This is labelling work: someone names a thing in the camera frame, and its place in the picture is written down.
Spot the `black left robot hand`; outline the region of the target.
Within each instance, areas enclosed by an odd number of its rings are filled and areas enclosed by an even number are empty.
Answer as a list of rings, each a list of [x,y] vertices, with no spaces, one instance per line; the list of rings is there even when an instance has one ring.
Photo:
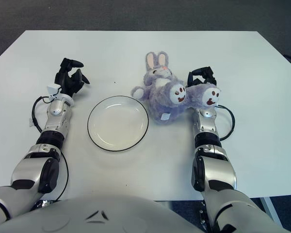
[[[84,64],[64,58],[60,64],[60,70],[55,76],[55,84],[61,86],[61,93],[73,97],[79,92],[84,84],[90,84],[88,79],[82,74],[81,68]]]

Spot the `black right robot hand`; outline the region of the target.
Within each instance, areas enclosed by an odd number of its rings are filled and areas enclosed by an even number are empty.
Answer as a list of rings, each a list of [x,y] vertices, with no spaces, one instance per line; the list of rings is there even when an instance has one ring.
[[[204,81],[201,81],[198,78],[194,79],[194,76],[201,76],[204,79]],[[202,67],[189,72],[187,79],[187,87],[207,83],[217,85],[217,81],[213,76],[213,71],[211,67]]]

